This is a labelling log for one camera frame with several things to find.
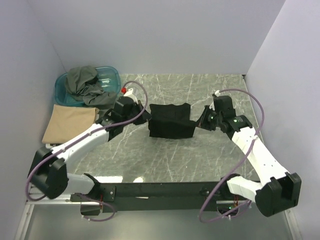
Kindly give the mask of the black t shirt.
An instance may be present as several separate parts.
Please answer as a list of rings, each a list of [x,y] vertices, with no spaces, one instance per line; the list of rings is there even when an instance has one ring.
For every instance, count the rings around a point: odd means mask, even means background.
[[[192,138],[196,122],[190,120],[191,105],[183,103],[150,104],[151,120],[148,122],[149,136],[171,140]]]

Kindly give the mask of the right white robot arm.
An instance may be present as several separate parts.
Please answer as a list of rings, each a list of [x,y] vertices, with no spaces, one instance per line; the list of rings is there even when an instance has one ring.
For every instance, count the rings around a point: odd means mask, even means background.
[[[221,96],[216,91],[212,104],[205,106],[198,119],[198,126],[208,131],[219,128],[244,153],[243,159],[250,162],[259,177],[259,182],[255,182],[231,170],[208,194],[201,211],[218,190],[226,200],[238,195],[255,203],[265,217],[298,205],[302,185],[300,176],[289,173],[275,159],[248,118],[236,114],[230,96]]]

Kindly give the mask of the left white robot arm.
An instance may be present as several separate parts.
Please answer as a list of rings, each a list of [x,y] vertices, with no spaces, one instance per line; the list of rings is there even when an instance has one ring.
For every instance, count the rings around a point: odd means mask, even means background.
[[[39,149],[27,177],[45,197],[55,199],[62,194],[82,194],[88,201],[100,195],[100,183],[91,175],[72,174],[68,169],[95,147],[110,142],[129,124],[141,125],[151,119],[147,104],[130,96],[122,96],[112,109],[95,121],[89,129],[52,149]]]

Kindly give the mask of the teal plastic bin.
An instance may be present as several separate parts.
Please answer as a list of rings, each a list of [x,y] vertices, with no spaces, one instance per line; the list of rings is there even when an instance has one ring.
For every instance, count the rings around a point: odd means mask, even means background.
[[[105,92],[115,92],[117,94],[121,91],[121,78],[118,71],[112,66],[97,67],[97,77],[100,85]],[[85,103],[81,100],[75,100],[65,88],[65,81],[67,73],[59,76],[55,81],[54,99],[58,105],[66,107],[86,107]]]

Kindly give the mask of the grey t shirt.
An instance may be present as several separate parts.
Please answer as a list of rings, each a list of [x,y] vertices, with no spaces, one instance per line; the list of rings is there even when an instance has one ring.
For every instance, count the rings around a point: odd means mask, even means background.
[[[98,75],[96,68],[90,65],[70,69],[64,83],[66,92],[89,107],[113,105],[118,94],[104,90]]]

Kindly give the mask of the folded tan t shirt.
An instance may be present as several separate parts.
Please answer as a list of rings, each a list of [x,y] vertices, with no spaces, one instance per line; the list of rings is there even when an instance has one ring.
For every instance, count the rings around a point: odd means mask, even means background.
[[[99,109],[55,104],[44,132],[43,144],[64,144],[95,123]]]

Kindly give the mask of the aluminium frame rail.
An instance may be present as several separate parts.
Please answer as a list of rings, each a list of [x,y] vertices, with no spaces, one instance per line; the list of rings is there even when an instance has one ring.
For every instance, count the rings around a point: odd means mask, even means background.
[[[217,200],[231,200],[234,196],[239,196],[241,199],[247,199],[255,203],[262,201],[264,204],[275,204],[283,199],[289,200],[291,198],[289,191],[283,189],[282,183],[283,181],[277,181],[273,178],[271,182],[261,186],[259,182],[247,181],[237,176],[223,182],[222,185],[219,185],[217,182],[217,185],[213,189],[216,190],[213,198]],[[93,188],[83,195],[88,197],[87,195],[96,193],[99,191],[101,184],[103,183],[96,182]]]

